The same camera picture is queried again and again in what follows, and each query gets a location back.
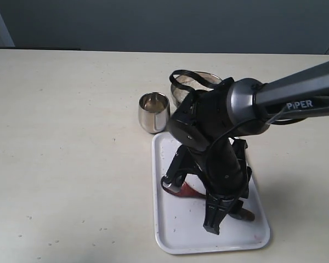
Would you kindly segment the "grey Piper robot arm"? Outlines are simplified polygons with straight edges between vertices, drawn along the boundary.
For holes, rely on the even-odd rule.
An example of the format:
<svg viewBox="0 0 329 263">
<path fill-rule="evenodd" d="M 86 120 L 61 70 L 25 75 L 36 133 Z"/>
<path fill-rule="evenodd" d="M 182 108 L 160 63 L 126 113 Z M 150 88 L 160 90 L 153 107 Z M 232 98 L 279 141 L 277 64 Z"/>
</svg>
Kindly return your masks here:
<svg viewBox="0 0 329 263">
<path fill-rule="evenodd" d="M 175 70 L 169 80 L 187 94 L 167 123 L 180 146 L 162 188 L 180 193 L 186 176 L 196 175 L 206 190 L 203 228 L 209 233 L 218 235 L 227 215 L 253 221 L 243 208 L 252 174 L 245 136 L 329 116 L 329 61 L 270 83 L 226 78 L 214 84 L 189 70 Z"/>
</svg>

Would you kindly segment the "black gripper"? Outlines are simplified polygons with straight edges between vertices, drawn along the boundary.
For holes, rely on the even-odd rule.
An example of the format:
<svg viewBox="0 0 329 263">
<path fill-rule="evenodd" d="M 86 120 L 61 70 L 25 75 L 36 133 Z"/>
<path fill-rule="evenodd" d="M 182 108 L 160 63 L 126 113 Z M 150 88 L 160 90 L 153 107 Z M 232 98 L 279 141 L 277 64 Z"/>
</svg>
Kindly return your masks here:
<svg viewBox="0 0 329 263">
<path fill-rule="evenodd" d="M 229 138 L 220 139 L 211 150 L 192 150 L 191 154 L 181 145 L 161 178 L 161 187 L 179 192 L 188 174 L 197 175 L 198 165 L 199 178 L 207 190 L 203 228 L 218 235 L 223 219 L 228 214 L 238 214 L 243 206 L 243 201 L 234 195 L 247 184 L 246 149 L 246 140 L 230 142 Z"/>
</svg>

